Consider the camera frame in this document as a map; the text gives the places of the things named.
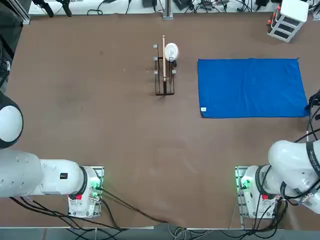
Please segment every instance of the wooden stick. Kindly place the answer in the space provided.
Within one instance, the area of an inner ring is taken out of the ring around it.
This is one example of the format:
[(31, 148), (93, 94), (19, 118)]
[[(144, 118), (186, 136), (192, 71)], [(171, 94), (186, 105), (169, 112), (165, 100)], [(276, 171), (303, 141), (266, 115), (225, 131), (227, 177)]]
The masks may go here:
[(163, 81), (167, 81), (167, 77), (166, 77), (166, 52), (165, 52), (165, 48), (166, 48), (166, 37), (165, 35), (162, 35), (162, 68), (163, 68)]

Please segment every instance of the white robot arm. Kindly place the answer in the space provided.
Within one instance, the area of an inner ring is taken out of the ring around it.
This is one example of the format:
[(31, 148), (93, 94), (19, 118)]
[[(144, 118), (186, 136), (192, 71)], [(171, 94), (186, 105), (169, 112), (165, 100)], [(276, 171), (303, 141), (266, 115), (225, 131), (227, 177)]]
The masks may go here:
[(23, 131), (23, 115), (10, 98), (0, 92), (0, 198), (28, 195), (68, 195), (69, 214), (97, 217), (102, 180), (90, 166), (64, 159), (39, 159), (36, 155), (6, 149)]
[(250, 166), (241, 179), (249, 216), (260, 218), (273, 205), (265, 215), (271, 218), (276, 195), (292, 197), (298, 205), (320, 214), (320, 164), (317, 156), (320, 158), (320, 140), (307, 143), (282, 140), (274, 143), (268, 153), (270, 165)]

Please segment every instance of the white container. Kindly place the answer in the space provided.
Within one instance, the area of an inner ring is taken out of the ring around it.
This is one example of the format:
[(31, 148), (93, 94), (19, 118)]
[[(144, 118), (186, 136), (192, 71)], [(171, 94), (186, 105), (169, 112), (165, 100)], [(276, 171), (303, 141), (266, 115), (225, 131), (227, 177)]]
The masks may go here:
[(267, 33), (286, 43), (307, 21), (309, 4), (301, 0), (283, 0), (280, 10), (272, 17)]
[(165, 46), (164, 52), (165, 52), (165, 59), (168, 62), (173, 62), (174, 60), (176, 60), (178, 58), (178, 55), (179, 55), (178, 46), (173, 42), (168, 43)]

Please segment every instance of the blue towel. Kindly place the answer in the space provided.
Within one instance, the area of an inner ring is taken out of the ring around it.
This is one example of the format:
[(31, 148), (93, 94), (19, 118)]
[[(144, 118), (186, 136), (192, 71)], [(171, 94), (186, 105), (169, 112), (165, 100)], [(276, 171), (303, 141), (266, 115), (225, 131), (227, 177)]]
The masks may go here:
[(297, 59), (199, 59), (198, 88), (204, 118), (309, 115)]

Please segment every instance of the white step stool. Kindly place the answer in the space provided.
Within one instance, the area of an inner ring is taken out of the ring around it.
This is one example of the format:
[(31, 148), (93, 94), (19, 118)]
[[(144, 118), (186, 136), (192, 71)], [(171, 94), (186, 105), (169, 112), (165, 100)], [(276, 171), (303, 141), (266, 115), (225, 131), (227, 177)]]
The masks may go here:
[(301, 0), (283, 0), (268, 21), (267, 33), (289, 43), (307, 21), (309, 4)]

